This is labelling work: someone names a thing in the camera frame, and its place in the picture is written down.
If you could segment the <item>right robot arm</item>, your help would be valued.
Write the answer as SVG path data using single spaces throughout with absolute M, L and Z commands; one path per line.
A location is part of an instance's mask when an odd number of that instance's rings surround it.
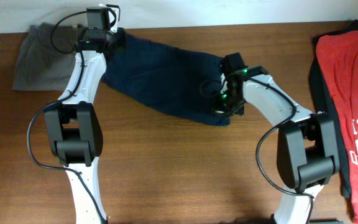
M 255 148 L 260 173 L 282 193 L 271 223 L 310 223 L 316 196 L 340 168 L 330 115 L 299 105 L 261 66 L 223 68 L 215 99 L 213 112 L 218 115 L 230 118 L 248 103 L 272 125 Z M 283 187 L 267 175 L 260 161 L 262 144 L 274 132 L 278 133 L 276 162 Z

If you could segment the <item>navy blue shorts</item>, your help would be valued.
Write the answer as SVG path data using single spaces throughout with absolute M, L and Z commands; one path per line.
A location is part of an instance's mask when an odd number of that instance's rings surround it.
M 179 49 L 121 31 L 109 46 L 102 81 L 158 112 L 211 126 L 230 120 L 212 113 L 222 57 Z

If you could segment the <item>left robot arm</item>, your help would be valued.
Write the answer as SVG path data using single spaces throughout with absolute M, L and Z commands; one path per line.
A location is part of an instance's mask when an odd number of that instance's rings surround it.
M 94 110 L 108 48 L 117 42 L 121 9 L 87 8 L 88 29 L 75 42 L 75 66 L 63 94 L 43 110 L 52 154 L 70 181 L 77 223 L 107 223 L 98 180 L 103 134 Z

